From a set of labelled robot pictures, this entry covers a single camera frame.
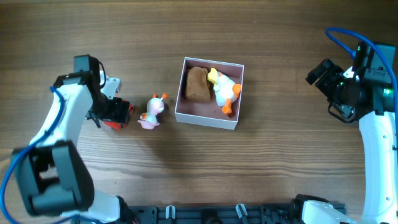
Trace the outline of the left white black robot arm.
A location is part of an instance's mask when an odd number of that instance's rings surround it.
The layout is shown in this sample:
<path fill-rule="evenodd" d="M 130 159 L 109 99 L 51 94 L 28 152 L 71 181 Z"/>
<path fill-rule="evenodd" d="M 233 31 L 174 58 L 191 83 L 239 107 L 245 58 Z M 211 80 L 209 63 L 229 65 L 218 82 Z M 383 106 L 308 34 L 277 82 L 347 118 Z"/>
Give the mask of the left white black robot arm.
<path fill-rule="evenodd" d="M 124 200 L 95 190 L 93 179 L 76 145 L 86 119 L 121 129 L 132 115 L 132 104 L 115 96 L 121 81 L 106 76 L 103 64 L 90 55 L 74 58 L 72 73 L 57 77 L 50 91 L 52 107 L 37 135 L 24 149 L 12 152 L 11 164 L 1 185 L 1 210 L 5 190 L 14 175 L 27 213 L 62 216 L 92 223 L 128 223 L 134 214 Z"/>

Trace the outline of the brown plush toy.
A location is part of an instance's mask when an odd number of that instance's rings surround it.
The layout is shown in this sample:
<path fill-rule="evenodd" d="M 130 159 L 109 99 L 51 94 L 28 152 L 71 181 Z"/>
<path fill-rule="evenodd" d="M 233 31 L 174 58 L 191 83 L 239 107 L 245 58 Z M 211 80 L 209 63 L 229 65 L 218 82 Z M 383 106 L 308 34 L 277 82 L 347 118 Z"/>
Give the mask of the brown plush toy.
<path fill-rule="evenodd" d="M 193 67 L 187 74 L 185 97 L 190 101 L 210 101 L 210 86 L 207 81 L 208 70 L 201 67 Z"/>

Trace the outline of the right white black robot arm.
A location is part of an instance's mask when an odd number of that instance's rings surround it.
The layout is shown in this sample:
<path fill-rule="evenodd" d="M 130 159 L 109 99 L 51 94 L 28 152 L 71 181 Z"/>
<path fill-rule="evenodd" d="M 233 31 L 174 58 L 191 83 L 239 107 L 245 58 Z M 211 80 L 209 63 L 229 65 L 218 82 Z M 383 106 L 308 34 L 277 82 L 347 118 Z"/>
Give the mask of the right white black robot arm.
<path fill-rule="evenodd" d="M 361 223 L 397 223 L 397 109 L 387 71 L 395 51 L 393 45 L 360 41 L 352 67 L 343 70 L 326 58 L 306 77 L 327 97 L 334 117 L 358 122 L 365 158 Z"/>

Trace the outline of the pink cardboard box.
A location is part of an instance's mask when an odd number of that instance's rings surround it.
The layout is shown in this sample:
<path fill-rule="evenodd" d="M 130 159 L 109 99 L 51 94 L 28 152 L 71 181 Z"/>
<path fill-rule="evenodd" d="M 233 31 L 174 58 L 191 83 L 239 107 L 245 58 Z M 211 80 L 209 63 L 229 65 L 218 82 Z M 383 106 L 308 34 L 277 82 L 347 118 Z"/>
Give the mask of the pink cardboard box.
<path fill-rule="evenodd" d="M 228 76 L 237 84 L 243 84 L 244 65 L 238 63 L 219 62 L 200 58 L 186 57 L 183 61 L 182 73 L 175 104 L 175 117 L 180 123 L 197 124 L 214 128 L 234 130 L 241 109 L 241 99 L 232 103 L 232 114 L 226 116 L 216 103 L 215 94 L 210 101 L 189 101 L 185 97 L 188 70 L 193 67 L 215 68 Z"/>

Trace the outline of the red toy fire truck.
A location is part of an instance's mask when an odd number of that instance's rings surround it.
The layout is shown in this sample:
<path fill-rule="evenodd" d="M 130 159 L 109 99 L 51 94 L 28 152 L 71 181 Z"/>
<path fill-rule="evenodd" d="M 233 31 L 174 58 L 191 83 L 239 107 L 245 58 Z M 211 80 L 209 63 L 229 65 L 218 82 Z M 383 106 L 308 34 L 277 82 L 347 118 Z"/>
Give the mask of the red toy fire truck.
<path fill-rule="evenodd" d="M 125 128 L 128 125 L 128 122 L 129 122 L 130 117 L 132 116 L 133 112 L 134 112 L 133 104 L 130 103 L 128 111 L 127 111 L 127 115 L 126 115 L 126 120 L 124 122 L 105 121 L 104 124 L 109 126 L 110 128 L 117 129 L 117 130 Z"/>

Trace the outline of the white yellow duck plush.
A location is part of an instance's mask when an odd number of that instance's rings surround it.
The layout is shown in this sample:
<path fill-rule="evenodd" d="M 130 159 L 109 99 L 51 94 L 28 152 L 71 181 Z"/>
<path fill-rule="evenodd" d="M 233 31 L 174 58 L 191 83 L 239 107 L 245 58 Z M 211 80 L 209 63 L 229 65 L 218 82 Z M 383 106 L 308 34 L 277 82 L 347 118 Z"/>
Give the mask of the white yellow duck plush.
<path fill-rule="evenodd" d="M 213 84 L 217 105 L 221 107 L 225 115 L 229 116 L 233 112 L 232 104 L 241 94 L 242 85 L 235 83 L 215 68 L 210 69 L 210 72 L 207 74 L 207 80 Z"/>

